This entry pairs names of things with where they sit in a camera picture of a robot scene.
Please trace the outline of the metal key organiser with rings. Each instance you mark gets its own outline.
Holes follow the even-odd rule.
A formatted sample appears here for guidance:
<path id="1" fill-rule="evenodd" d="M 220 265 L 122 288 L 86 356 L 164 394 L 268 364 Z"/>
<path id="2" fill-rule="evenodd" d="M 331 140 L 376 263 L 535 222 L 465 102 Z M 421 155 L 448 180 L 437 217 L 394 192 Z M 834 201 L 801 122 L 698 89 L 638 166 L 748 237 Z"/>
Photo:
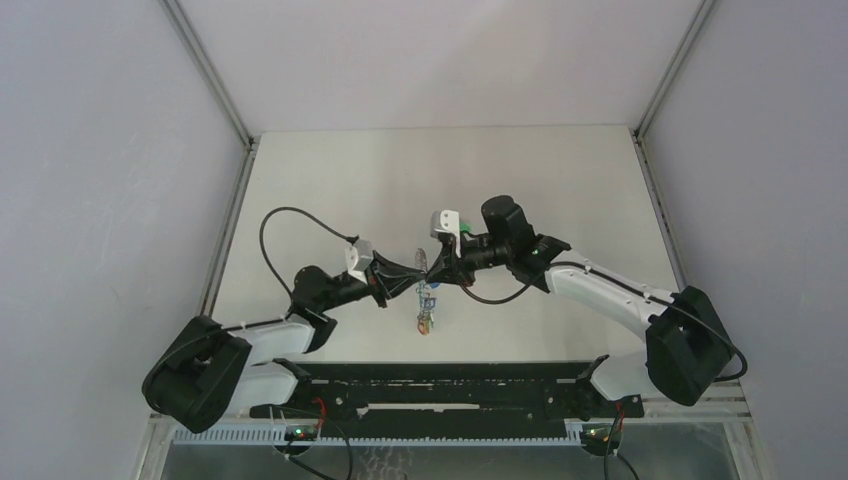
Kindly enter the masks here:
<path id="1" fill-rule="evenodd" d="M 427 272 L 428 261 L 423 248 L 416 249 L 415 265 L 424 273 Z M 423 336 L 429 335 L 434 325 L 434 311 L 437 305 L 437 298 L 433 291 L 432 285 L 426 280 L 419 281 L 415 288 L 419 303 L 419 312 L 416 317 L 417 330 Z"/>

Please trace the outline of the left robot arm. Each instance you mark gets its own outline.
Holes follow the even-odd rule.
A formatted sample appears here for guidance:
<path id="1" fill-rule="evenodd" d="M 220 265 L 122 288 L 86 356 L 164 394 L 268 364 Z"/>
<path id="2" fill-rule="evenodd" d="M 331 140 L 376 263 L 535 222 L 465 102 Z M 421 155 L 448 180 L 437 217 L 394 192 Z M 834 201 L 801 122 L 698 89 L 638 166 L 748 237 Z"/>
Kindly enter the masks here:
<path id="1" fill-rule="evenodd" d="M 290 359 L 326 344 L 337 326 L 327 311 L 365 298 L 384 308 L 425 277 L 380 254 L 363 269 L 336 276 L 304 267 L 280 318 L 232 327 L 203 315 L 191 319 L 146 375 L 141 392 L 152 410 L 193 433 L 262 405 L 301 416 L 313 392 Z"/>

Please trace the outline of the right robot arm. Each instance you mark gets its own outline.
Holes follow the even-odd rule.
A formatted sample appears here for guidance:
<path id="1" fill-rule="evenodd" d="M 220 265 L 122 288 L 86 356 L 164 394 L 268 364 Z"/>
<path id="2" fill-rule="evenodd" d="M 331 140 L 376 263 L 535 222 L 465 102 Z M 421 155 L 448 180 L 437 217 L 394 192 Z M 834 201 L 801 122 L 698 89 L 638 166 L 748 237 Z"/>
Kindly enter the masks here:
<path id="1" fill-rule="evenodd" d="M 433 213 L 431 235 L 441 250 L 427 282 L 457 285 L 474 301 L 496 305 L 470 288 L 477 272 L 504 267 L 521 287 L 501 304 L 535 288 L 575 300 L 641 341 L 632 353 L 598 357 L 581 374 L 578 402 L 587 414 L 602 416 L 617 400 L 654 393 L 693 406 L 713 384 L 747 373 L 747 358 L 701 289 L 655 288 L 602 267 L 569 243 L 535 232 L 509 195 L 488 199 L 481 214 L 486 230 L 474 234 L 463 228 L 458 212 Z"/>

